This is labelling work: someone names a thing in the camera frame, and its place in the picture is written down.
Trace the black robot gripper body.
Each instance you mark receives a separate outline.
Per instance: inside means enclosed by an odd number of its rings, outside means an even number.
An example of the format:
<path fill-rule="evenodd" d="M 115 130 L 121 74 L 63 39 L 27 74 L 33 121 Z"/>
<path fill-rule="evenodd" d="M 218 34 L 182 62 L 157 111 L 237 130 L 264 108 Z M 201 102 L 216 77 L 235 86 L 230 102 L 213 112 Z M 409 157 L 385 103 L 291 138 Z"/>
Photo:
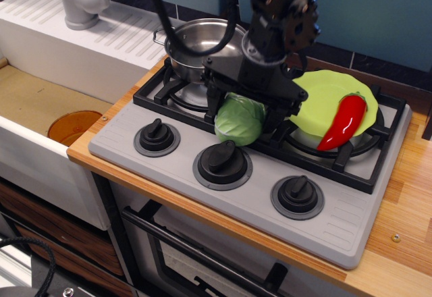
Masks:
<path fill-rule="evenodd" d="M 284 55 L 266 61 L 252 43 L 247 32 L 238 56 L 211 55 L 203 59 L 206 87 L 213 82 L 216 87 L 234 92 L 266 106 L 286 107 L 298 111 L 308 93 L 293 81 L 284 63 Z"/>

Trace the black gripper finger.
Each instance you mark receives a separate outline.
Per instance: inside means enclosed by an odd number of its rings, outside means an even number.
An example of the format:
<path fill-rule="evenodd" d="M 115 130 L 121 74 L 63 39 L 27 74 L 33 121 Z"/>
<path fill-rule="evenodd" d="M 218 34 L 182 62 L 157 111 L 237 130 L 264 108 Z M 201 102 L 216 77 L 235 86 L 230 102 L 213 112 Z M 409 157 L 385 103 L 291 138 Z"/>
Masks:
<path fill-rule="evenodd" d="M 267 107 L 266 117 L 263 123 L 262 134 L 273 133 L 285 118 L 291 116 L 292 111 L 286 107 Z"/>
<path fill-rule="evenodd" d="M 213 82 L 208 83 L 207 85 L 207 112 L 206 112 L 206 121 L 213 122 L 217 112 L 222 105 L 222 102 L 225 98 L 225 91 L 216 87 Z"/>

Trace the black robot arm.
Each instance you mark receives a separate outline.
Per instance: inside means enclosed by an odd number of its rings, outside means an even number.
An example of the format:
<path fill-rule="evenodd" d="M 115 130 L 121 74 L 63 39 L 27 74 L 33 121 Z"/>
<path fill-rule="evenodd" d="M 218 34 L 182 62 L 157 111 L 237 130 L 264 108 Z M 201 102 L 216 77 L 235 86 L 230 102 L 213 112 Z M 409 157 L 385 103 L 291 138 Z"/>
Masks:
<path fill-rule="evenodd" d="M 285 60 L 311 46 L 320 33 L 317 0 L 250 0 L 253 10 L 241 55 L 204 59 L 208 111 L 212 123 L 229 92 L 264 104 L 263 130 L 273 132 L 291 115 L 298 114 L 307 92 L 293 79 Z"/>

